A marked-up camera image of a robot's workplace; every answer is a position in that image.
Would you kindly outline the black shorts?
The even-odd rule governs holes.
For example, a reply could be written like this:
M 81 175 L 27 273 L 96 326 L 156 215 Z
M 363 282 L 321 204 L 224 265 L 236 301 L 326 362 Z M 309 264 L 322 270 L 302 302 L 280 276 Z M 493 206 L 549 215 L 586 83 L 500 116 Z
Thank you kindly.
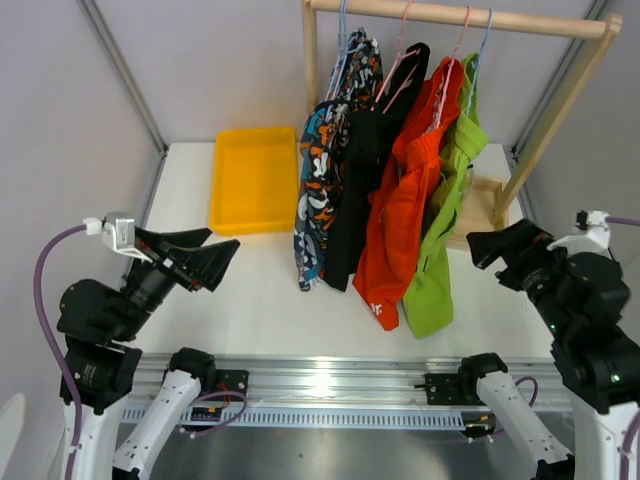
M 339 156 L 345 167 L 343 191 L 323 268 L 324 283 L 341 292 L 357 271 L 366 244 L 370 197 L 380 188 L 393 143 L 422 88 L 429 58 L 428 45 L 411 45 L 391 75 L 388 91 L 347 116 L 349 140 Z

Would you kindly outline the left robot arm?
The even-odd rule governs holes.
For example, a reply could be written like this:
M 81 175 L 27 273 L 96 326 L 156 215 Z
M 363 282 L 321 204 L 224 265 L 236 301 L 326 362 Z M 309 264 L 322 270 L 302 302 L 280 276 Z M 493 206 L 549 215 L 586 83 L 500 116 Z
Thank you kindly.
M 142 357 L 131 342 L 180 286 L 214 291 L 237 253 L 236 239 L 208 244 L 207 228 L 157 233 L 105 222 L 103 242 L 132 258 L 123 285 L 97 280 L 71 285 L 60 301 L 57 330 L 65 337 L 70 376 L 61 382 L 65 404 L 63 463 L 67 479 L 146 479 L 182 413 L 217 387 L 215 358 L 183 347 L 174 353 L 160 390 L 129 437 L 117 432 Z

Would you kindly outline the blue patterned shorts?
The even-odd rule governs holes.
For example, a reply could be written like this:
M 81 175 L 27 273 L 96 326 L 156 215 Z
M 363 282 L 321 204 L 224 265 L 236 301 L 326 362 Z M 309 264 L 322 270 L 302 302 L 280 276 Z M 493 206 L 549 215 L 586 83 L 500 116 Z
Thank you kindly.
M 301 291 L 314 288 L 324 271 L 329 230 L 342 193 L 338 156 L 347 139 L 349 103 L 324 101 L 307 118 L 300 139 L 302 170 L 294 222 L 293 248 Z

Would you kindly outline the green shorts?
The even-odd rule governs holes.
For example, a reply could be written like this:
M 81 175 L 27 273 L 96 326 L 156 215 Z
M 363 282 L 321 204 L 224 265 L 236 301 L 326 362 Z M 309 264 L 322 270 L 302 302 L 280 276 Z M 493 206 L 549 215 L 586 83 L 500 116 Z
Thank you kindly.
M 479 64 L 477 53 L 461 62 L 464 75 L 457 100 L 460 113 L 442 142 L 439 184 L 425 205 L 420 257 L 403 297 L 409 326 L 418 339 L 436 333 L 453 321 L 446 242 L 453 233 L 469 189 L 468 169 L 488 144 L 477 114 Z

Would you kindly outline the orange patterned camo shorts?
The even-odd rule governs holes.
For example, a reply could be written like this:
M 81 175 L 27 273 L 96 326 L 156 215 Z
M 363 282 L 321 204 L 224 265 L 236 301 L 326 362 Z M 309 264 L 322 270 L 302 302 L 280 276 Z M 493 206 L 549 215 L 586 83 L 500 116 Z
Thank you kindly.
M 353 31 L 339 50 L 325 95 L 327 100 L 368 102 L 383 83 L 379 43 L 364 28 Z

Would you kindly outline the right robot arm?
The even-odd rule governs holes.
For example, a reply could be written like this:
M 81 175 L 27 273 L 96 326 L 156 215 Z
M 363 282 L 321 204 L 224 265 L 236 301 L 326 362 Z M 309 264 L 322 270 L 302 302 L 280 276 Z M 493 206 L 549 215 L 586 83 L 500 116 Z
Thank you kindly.
M 639 346 L 618 325 L 631 293 L 608 254 L 615 221 L 603 211 L 580 211 L 575 233 L 560 239 L 528 219 L 466 237 L 474 266 L 502 259 L 498 283 L 525 293 L 535 307 L 569 392 L 573 450 L 546 428 L 497 354 L 461 361 L 458 395 L 491 410 L 533 479 L 639 476 Z

